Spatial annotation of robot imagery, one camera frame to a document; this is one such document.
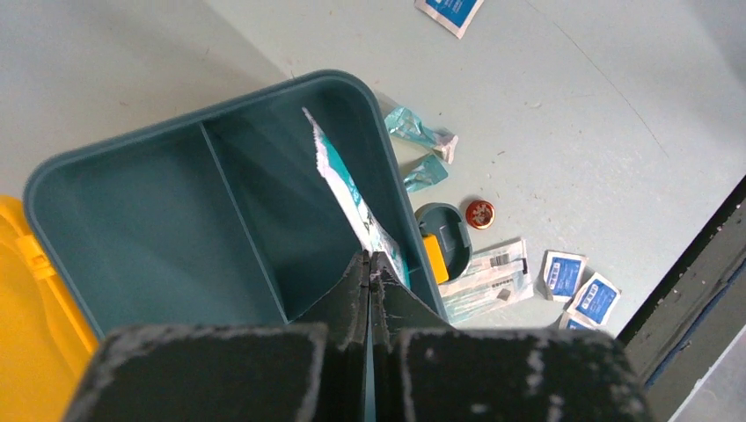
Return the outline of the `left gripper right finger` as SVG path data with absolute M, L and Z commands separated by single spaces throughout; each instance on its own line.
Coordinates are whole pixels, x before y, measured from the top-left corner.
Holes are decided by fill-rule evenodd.
M 370 259 L 380 421 L 649 421 L 622 345 L 590 330 L 459 330 Z

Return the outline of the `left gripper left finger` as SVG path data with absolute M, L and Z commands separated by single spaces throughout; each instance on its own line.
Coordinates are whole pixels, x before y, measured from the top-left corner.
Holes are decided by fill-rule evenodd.
M 370 256 L 283 325 L 132 325 L 113 331 L 67 421 L 361 421 Z

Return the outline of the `white teal striped packet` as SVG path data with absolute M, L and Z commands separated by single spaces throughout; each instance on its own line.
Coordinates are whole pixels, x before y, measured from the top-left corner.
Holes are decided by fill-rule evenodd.
M 526 241 L 518 237 L 474 254 L 464 272 L 438 290 L 451 324 L 530 299 L 534 280 Z

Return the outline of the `medical gauze dressing packet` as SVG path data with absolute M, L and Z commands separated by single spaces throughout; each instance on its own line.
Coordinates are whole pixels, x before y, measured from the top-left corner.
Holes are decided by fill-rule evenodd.
M 316 169 L 329 185 L 362 249 L 370 254 L 383 253 L 388 258 L 396 279 L 405 287 L 410 288 L 408 265 L 398 243 L 370 210 L 339 152 L 331 144 L 323 129 L 306 107 L 302 110 L 312 128 L 316 150 Z

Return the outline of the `teal box latch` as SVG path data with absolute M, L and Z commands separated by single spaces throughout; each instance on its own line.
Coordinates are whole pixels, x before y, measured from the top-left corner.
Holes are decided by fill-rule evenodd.
M 461 212 L 446 203 L 429 203 L 415 212 L 437 285 L 459 278 L 472 258 L 472 242 Z

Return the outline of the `small red round tin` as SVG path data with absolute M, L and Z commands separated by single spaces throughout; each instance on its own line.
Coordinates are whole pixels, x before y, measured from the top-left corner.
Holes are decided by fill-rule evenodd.
M 494 223 L 494 205 L 487 200 L 473 200 L 465 210 L 465 219 L 475 229 L 488 229 Z

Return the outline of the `blue alcohol pad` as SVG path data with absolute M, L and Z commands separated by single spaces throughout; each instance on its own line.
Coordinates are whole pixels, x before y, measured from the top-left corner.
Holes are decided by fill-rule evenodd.
M 583 315 L 564 312 L 559 319 L 558 328 L 561 330 L 597 330 L 597 325 Z
M 483 0 L 416 0 L 413 5 L 461 40 L 483 3 Z
M 606 325 L 620 298 L 621 291 L 610 280 L 600 273 L 593 273 L 576 292 L 567 311 L 592 324 Z
M 547 251 L 543 281 L 548 298 L 554 302 L 572 299 L 581 285 L 588 260 L 584 255 Z

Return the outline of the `dark teal divided tray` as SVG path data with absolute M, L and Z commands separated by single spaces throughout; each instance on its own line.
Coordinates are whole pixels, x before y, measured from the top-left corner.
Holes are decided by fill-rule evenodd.
M 314 125 L 403 251 L 413 293 L 443 316 L 377 98 L 327 69 L 35 169 L 26 219 L 95 336 L 283 324 L 334 286 L 361 246 L 317 171 Z

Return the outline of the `teal tube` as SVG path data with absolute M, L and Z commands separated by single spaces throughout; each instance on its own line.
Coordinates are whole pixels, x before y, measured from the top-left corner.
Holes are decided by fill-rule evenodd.
M 435 154 L 423 157 L 404 177 L 404 186 L 408 193 L 436 186 L 443 182 L 449 173 L 442 160 Z
M 427 127 L 409 108 L 394 108 L 384 117 L 384 124 L 390 135 L 431 149 L 448 164 L 454 162 L 458 136 L 439 133 Z

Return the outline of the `yellow medicine kit box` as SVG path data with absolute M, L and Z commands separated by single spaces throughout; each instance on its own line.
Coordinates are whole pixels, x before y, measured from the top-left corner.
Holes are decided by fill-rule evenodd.
M 59 421 L 99 342 L 26 221 L 1 198 L 1 419 Z

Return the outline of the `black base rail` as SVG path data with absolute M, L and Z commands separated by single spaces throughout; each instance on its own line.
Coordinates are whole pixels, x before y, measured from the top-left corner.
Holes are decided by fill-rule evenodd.
M 741 180 L 617 335 L 645 385 L 651 385 L 683 349 L 744 262 L 745 181 Z

